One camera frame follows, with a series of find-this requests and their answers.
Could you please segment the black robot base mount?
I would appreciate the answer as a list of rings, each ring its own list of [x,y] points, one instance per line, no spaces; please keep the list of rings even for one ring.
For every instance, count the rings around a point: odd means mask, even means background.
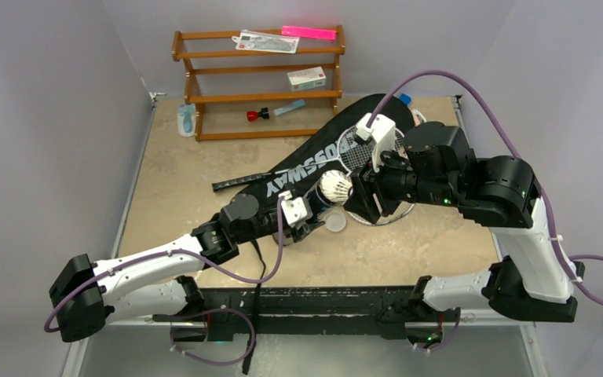
[[[199,288],[191,278],[179,281],[187,295],[185,307],[155,320],[196,321],[211,342],[231,341],[251,328],[258,335],[436,341],[440,326],[460,317],[459,309],[432,309],[416,286]]]

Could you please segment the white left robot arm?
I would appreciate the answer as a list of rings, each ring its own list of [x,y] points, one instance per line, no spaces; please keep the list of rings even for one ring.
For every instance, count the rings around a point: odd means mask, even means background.
[[[283,252],[278,251],[271,271],[246,278],[224,268],[239,254],[239,245],[276,235],[279,244],[297,243],[322,224],[321,215],[332,202],[320,194],[303,196],[286,191],[266,203],[239,194],[209,221],[190,233],[146,251],[121,258],[91,261],[87,254],[68,260],[49,289],[52,312],[43,329],[60,333],[64,342],[96,334],[106,324],[147,315],[200,316],[203,300],[187,278],[204,269],[217,271],[248,284],[273,278]]]

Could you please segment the black racket bag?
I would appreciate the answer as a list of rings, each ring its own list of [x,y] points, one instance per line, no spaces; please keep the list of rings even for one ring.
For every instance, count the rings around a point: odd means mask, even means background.
[[[255,196],[265,207],[273,207],[276,197],[288,183],[298,191],[306,191],[318,181],[324,171],[340,170],[349,175],[353,170],[361,168],[371,158],[371,152],[364,150],[366,146],[353,141],[354,126],[365,114],[372,112],[384,96],[384,93],[372,94],[339,110],[319,131],[270,170],[272,173],[287,171],[250,183],[237,194]],[[403,101],[394,97],[379,115],[395,122],[397,151],[404,156],[401,142],[403,136],[415,125],[413,112]],[[393,214],[380,217],[375,224],[387,225],[398,221],[413,208],[414,204],[402,203]]]

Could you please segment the white shuttlecock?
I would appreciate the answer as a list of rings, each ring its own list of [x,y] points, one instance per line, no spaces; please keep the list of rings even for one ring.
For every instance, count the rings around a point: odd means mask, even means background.
[[[353,190],[351,179],[340,170],[325,171],[319,180],[320,193],[330,203],[345,203]]]

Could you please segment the black shuttlecock tube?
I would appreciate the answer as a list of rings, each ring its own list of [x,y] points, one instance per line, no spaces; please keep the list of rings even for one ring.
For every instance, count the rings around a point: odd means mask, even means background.
[[[314,185],[309,191],[304,194],[297,194],[294,189],[288,189],[292,191],[295,196],[303,196],[305,197],[310,204],[312,210],[312,217],[309,220],[299,224],[297,227],[290,228],[283,216],[283,212],[281,209],[281,218],[283,220],[283,228],[282,232],[276,232],[272,238],[275,242],[283,246],[288,246],[293,243],[298,243],[303,241],[308,235],[318,229],[320,226],[324,225],[323,216],[330,209],[339,206],[339,204],[330,203],[323,195],[320,193],[320,189],[318,185]]]

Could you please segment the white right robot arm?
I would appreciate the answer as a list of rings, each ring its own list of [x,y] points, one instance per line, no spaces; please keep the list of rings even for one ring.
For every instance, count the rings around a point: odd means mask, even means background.
[[[546,221],[546,204],[531,166],[513,156],[479,159],[463,130],[440,122],[410,129],[403,153],[380,152],[350,178],[348,212],[369,222],[403,202],[454,207],[489,230],[505,257],[480,273],[424,276],[409,299],[411,313],[427,320],[449,309],[493,309],[512,320],[571,323],[578,302]]]

